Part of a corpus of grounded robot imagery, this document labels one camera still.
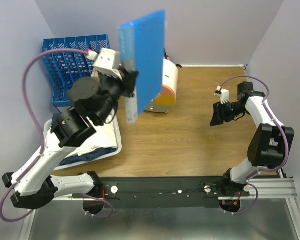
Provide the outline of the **yellow drawer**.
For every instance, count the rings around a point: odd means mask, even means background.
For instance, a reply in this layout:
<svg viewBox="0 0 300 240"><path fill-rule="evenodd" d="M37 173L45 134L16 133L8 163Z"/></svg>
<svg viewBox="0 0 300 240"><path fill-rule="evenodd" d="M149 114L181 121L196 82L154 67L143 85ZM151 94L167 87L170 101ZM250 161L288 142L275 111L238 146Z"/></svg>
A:
<svg viewBox="0 0 300 240"><path fill-rule="evenodd" d="M175 95L163 95L160 94L154 100L151 101L151 104L163 107L174 107L176 104L176 96Z"/></svg>

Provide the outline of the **grey bottom drawer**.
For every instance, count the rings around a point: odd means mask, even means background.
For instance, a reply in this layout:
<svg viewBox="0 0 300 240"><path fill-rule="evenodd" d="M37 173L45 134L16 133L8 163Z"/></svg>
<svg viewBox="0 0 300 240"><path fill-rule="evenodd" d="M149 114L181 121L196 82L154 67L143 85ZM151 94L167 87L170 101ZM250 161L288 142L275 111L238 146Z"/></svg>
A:
<svg viewBox="0 0 300 240"><path fill-rule="evenodd" d="M173 108L172 106L150 104L149 106L146 107L145 111L151 113L167 114L172 108Z"/></svg>

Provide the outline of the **blue document folder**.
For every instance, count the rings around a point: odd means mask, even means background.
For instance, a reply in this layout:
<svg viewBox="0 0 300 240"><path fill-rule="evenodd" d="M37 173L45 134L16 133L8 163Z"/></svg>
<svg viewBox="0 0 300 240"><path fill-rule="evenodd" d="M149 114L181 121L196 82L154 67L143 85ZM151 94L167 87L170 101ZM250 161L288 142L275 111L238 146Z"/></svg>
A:
<svg viewBox="0 0 300 240"><path fill-rule="evenodd" d="M138 71L134 97L125 99L128 124L134 124L163 89L165 20L162 9L117 27L122 66Z"/></svg>

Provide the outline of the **orange paperback book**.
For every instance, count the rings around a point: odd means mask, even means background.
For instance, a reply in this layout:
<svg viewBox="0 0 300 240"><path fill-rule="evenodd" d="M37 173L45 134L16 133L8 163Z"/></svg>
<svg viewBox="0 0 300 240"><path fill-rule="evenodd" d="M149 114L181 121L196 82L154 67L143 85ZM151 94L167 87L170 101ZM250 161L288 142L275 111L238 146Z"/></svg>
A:
<svg viewBox="0 0 300 240"><path fill-rule="evenodd" d="M99 84L102 83L99 72L96 68L92 70L91 77L94 78Z"/></svg>

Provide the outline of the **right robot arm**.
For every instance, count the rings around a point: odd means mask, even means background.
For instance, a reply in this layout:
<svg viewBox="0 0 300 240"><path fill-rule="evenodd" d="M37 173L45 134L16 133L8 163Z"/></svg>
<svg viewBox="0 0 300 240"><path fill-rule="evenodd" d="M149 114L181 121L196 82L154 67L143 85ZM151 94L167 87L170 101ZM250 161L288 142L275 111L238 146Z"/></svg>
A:
<svg viewBox="0 0 300 240"><path fill-rule="evenodd" d="M237 100L230 102L229 91L218 86L214 92L220 101L213 104L210 126L219 126L250 115L256 132L247 149L247 157L223 174L217 189L226 196L242 192L247 182L261 172L276 172L288 161L295 136L291 127L284 126L271 110L266 94L244 81L237 86Z"/></svg>

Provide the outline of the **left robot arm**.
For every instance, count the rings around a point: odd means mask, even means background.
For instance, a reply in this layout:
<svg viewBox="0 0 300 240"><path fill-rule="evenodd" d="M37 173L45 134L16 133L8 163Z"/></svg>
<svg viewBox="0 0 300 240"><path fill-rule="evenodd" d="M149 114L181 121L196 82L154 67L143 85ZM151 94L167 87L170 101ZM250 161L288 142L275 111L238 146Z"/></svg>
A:
<svg viewBox="0 0 300 240"><path fill-rule="evenodd" d="M17 172L2 176L4 185L14 190L15 208L37 210L54 198L76 194L87 198L103 195L103 184L94 171L76 176L53 176L54 169L97 131L118 108L120 97L131 98L139 72L119 70L119 77L82 77L66 93L72 108L56 114L43 140L44 146Z"/></svg>

